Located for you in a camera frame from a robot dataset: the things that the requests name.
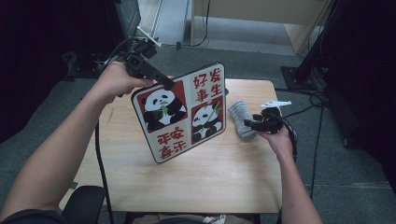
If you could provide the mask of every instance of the small gray object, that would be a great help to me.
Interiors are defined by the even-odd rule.
[[[253,117],[248,112],[243,100],[235,101],[235,103],[233,103],[228,109],[228,112],[230,112],[231,116],[233,116],[236,131],[243,140],[248,140],[256,135],[256,131],[245,126],[244,119],[253,119]]]

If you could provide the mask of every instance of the gray carpet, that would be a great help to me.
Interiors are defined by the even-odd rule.
[[[265,79],[276,88],[286,88],[280,66],[298,66],[297,56],[238,52],[218,49],[164,46],[150,61],[166,75],[177,76],[203,65],[221,62],[227,78]],[[70,113],[94,80],[77,78],[59,82],[47,100],[37,109],[27,126],[0,145],[0,209],[7,192],[26,159],[36,147]],[[282,107],[283,115],[310,106],[308,96],[278,91],[278,100],[292,101]],[[312,108],[289,119],[299,134],[297,165],[304,183],[312,179],[314,149],[320,108]],[[322,130],[318,144],[314,203],[325,223],[396,223],[396,196],[378,162],[364,150],[343,147],[343,136],[332,111],[323,111]],[[116,213],[122,223],[124,213]],[[262,214],[262,223],[275,223],[276,214]],[[99,223],[108,223],[103,213]]]

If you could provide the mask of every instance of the panda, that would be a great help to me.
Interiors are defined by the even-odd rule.
[[[186,115],[186,106],[172,91],[160,89],[142,99],[145,107],[143,119],[150,131],[157,131],[166,125],[176,123]]]
[[[215,111],[216,105],[206,105],[199,108],[192,120],[192,141],[198,142],[210,137],[221,128],[219,112]]]

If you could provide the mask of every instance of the hand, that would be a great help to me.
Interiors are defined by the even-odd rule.
[[[293,158],[293,147],[290,141],[289,131],[285,126],[278,133],[258,132],[258,134],[268,141],[279,160]]]
[[[118,95],[129,94],[135,87],[149,87],[152,84],[153,81],[149,79],[130,77],[124,63],[113,62],[105,69],[91,91],[110,104]]]

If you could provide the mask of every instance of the black chair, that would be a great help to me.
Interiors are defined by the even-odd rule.
[[[67,202],[62,216],[67,223],[95,224],[102,210],[106,191],[97,186],[81,186],[77,188]]]

